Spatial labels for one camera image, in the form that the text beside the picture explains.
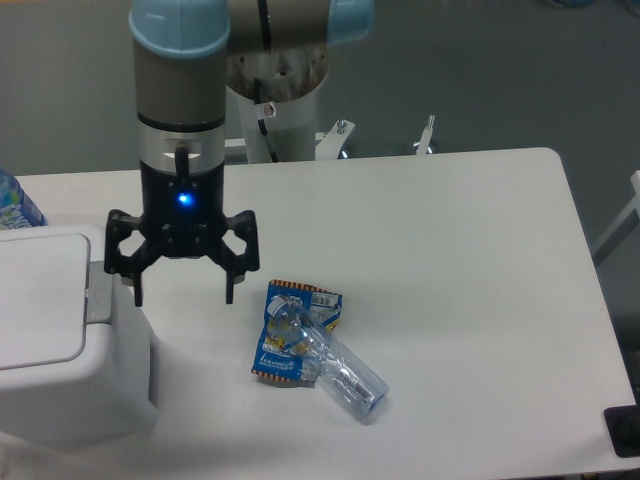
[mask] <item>metal bracket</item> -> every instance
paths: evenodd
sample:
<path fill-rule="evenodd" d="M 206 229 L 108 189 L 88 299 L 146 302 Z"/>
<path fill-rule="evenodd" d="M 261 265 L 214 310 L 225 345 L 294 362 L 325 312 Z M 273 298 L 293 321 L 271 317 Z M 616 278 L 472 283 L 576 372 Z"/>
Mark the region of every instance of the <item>metal bracket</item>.
<path fill-rule="evenodd" d="M 316 145 L 316 160 L 335 160 L 338 158 L 342 147 L 355 128 L 355 123 L 344 119 L 338 120 Z"/>
<path fill-rule="evenodd" d="M 635 196 L 598 238 L 591 253 L 597 267 L 615 250 L 640 223 L 640 171 L 631 177 Z"/>

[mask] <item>blue joint cap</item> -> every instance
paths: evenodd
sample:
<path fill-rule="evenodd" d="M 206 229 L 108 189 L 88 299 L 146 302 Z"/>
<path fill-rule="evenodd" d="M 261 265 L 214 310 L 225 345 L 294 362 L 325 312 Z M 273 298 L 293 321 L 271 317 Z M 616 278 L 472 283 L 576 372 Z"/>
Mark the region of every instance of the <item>blue joint cap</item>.
<path fill-rule="evenodd" d="M 327 43 L 336 45 L 366 37 L 374 13 L 373 0 L 331 0 Z"/>
<path fill-rule="evenodd" d="M 143 47 L 176 59 L 217 52 L 231 30 L 226 0 L 133 0 L 129 27 Z"/>

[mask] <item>blue bottle label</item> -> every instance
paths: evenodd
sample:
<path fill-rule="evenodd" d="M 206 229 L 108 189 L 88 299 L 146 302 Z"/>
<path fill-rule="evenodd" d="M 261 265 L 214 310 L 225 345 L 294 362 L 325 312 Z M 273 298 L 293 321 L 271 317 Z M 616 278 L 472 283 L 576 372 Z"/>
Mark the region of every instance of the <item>blue bottle label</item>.
<path fill-rule="evenodd" d="M 13 175 L 0 169 L 0 230 L 38 227 L 47 221 Z"/>

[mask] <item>gray floor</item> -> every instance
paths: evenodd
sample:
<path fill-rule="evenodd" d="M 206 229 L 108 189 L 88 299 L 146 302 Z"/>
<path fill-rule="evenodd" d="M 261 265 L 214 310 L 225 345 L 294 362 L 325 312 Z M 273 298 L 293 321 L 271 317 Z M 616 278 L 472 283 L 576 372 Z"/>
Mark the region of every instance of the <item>gray floor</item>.
<path fill-rule="evenodd" d="M 129 0 L 0 3 L 0 164 L 16 174 L 136 168 Z M 407 153 L 437 115 L 440 152 L 560 153 L 587 240 L 640 169 L 640 18 L 618 0 L 378 0 L 334 49 L 321 126 L 358 125 L 357 156 Z M 240 135 L 230 109 L 228 137 Z M 640 232 L 599 272 L 622 343 L 640 349 Z"/>

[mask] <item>robotic arm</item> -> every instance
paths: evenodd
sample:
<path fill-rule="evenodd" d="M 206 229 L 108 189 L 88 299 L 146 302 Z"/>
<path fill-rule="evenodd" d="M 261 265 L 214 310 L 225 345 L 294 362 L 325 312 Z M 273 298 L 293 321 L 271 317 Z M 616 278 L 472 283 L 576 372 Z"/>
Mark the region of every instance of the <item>robotic arm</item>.
<path fill-rule="evenodd" d="M 364 36 L 373 0 L 134 0 L 143 213 L 109 212 L 105 271 L 120 274 L 142 305 L 142 272 L 161 256 L 209 257 L 227 273 L 226 301 L 260 268 L 255 214 L 223 213 L 227 52 L 270 52 Z M 138 230 L 130 257 L 120 243 Z M 246 242 L 236 255 L 228 230 Z"/>

